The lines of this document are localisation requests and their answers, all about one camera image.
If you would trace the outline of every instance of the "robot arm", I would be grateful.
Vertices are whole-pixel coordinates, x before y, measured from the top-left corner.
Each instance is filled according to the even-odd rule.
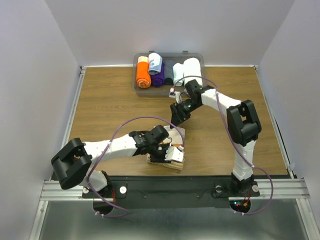
[[[168,131],[161,125],[151,131],[132,131],[114,139],[101,161],[150,154],[155,163],[182,162],[183,147],[162,143],[168,136]],[[81,142],[80,138],[69,141],[51,160],[61,188],[70,189],[76,185],[89,188],[90,183],[96,191],[101,191],[109,186],[111,181],[104,171],[94,170],[88,180],[91,165],[98,161],[109,142]]]
[[[202,105],[209,106],[217,111],[217,90],[212,86],[202,87],[196,80],[189,81],[185,86],[189,99],[173,103],[171,109],[171,122],[178,126],[191,117],[191,112]],[[171,91],[170,97],[175,97],[177,92]],[[254,146],[261,132],[261,124],[252,101],[239,101],[219,93],[221,112],[227,117],[228,131],[237,149],[253,163]],[[236,188],[243,189],[253,181],[253,171],[250,166],[235,151],[232,179],[236,181]]]

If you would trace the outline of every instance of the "white cloth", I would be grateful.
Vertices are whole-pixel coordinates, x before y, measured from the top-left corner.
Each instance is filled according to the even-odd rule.
[[[149,63],[149,58],[147,56],[138,57],[138,63],[141,63],[141,62]]]
[[[199,85],[203,85],[201,77],[201,66],[198,59],[195,57],[189,58],[183,63],[184,73],[183,75],[186,77],[184,79],[184,85],[186,85],[191,80],[196,80]]]
[[[150,53],[148,57],[149,61],[149,74],[156,75],[161,72],[162,57],[158,53]]]
[[[184,77],[184,65],[181,63],[176,63],[173,65],[173,84],[175,84],[179,79]],[[184,80],[179,81],[176,86],[182,86],[184,84]]]

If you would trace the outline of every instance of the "gray floor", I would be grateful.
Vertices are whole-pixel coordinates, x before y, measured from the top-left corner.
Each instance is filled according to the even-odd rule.
[[[252,202],[252,210],[265,200]],[[292,240],[308,239],[294,199],[273,200],[263,212],[229,209],[134,209],[117,219],[95,216],[92,202],[50,202],[42,240]]]

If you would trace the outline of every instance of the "white wall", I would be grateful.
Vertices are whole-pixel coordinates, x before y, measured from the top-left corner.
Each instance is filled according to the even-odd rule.
[[[294,0],[46,0],[80,65],[200,53],[206,64],[258,64]]]
[[[29,239],[78,69],[45,1],[1,1],[0,239]]]
[[[296,0],[258,67],[295,173],[320,226],[320,0]]]

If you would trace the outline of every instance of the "wooden board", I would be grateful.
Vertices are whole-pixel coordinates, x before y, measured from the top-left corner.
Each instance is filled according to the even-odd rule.
[[[134,117],[149,115],[170,121],[173,98],[138,97],[131,89],[132,67],[87,68],[70,139],[83,142],[108,140],[116,128]],[[207,67],[206,76],[215,81],[220,92],[234,99],[254,102],[262,132],[254,149],[254,165],[270,174],[287,174],[274,128],[253,67]],[[131,131],[150,130],[163,124],[155,119],[139,119],[124,126],[118,136]],[[112,159],[98,165],[109,175],[229,175],[234,166],[234,149],[220,114],[202,106],[180,127],[185,128],[183,170],[147,164],[146,156]]]

